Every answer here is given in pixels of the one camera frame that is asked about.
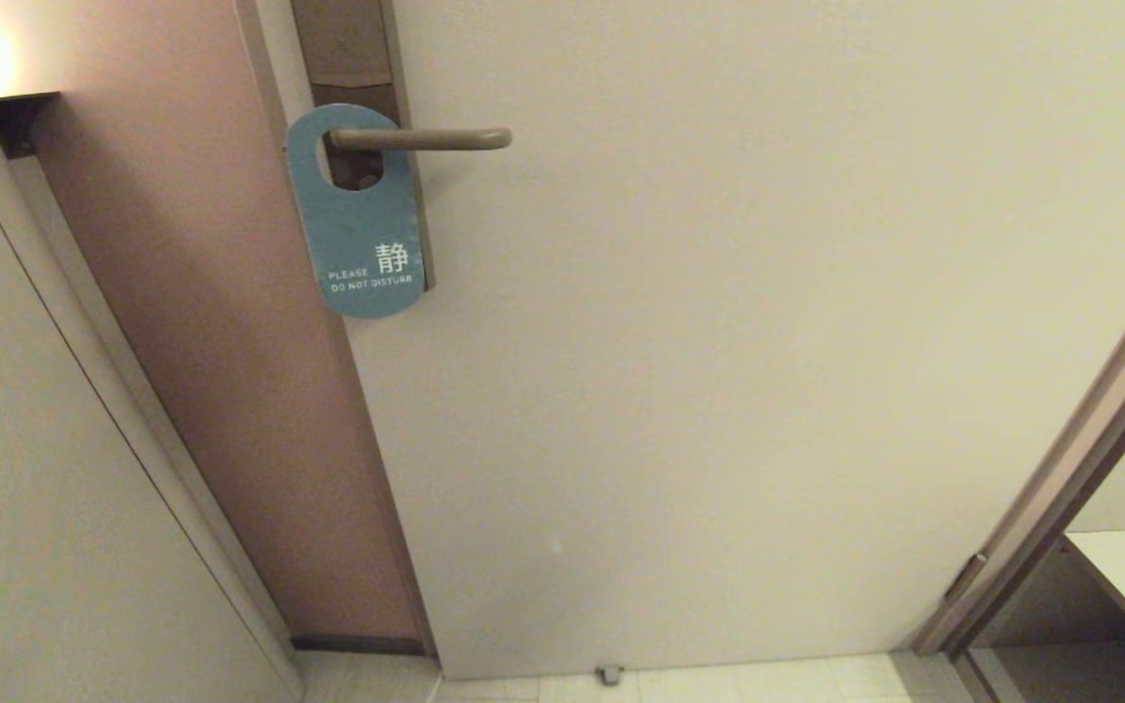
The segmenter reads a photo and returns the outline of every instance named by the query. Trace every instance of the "tile floor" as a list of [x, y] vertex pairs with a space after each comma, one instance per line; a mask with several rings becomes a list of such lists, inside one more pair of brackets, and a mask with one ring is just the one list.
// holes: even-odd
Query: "tile floor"
[[615, 688], [595, 676], [440, 681], [423, 659], [369, 655], [304, 651], [299, 666], [307, 703], [972, 703], [943, 658], [902, 651], [628, 672]]

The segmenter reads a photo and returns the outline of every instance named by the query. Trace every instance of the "white door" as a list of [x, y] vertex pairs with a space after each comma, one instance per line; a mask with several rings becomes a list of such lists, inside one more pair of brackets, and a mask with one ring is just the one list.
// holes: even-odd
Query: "white door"
[[451, 676], [906, 643], [1125, 326], [1125, 3], [396, 0], [350, 333]]
[[0, 700], [292, 700], [1, 228]]

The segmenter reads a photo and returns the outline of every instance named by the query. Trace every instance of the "do not disturb sign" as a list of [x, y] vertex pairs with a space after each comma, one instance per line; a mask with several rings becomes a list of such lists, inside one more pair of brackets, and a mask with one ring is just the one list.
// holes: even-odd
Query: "do not disturb sign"
[[324, 106], [289, 128], [285, 155], [307, 231], [316, 283], [327, 306], [350, 317], [388, 317], [424, 295], [418, 207], [406, 152], [384, 152], [384, 177], [367, 190], [324, 178], [318, 139], [331, 129], [397, 129], [387, 116], [358, 106]]

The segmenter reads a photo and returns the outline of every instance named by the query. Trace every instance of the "wooden door frame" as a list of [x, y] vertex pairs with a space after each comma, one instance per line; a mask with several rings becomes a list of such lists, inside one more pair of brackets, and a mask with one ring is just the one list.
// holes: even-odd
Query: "wooden door frame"
[[1125, 333], [981, 549], [987, 564], [945, 597], [912, 641], [956, 657], [1017, 591], [1125, 451]]

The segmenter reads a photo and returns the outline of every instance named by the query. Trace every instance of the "chinese character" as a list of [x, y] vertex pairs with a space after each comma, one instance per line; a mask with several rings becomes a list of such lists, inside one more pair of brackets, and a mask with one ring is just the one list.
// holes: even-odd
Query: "chinese character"
[[395, 272], [403, 270], [410, 261], [411, 258], [406, 254], [406, 247], [402, 244], [395, 243], [393, 246], [380, 244], [376, 246], [376, 262], [380, 264], [380, 272], [382, 274], [395, 274]]

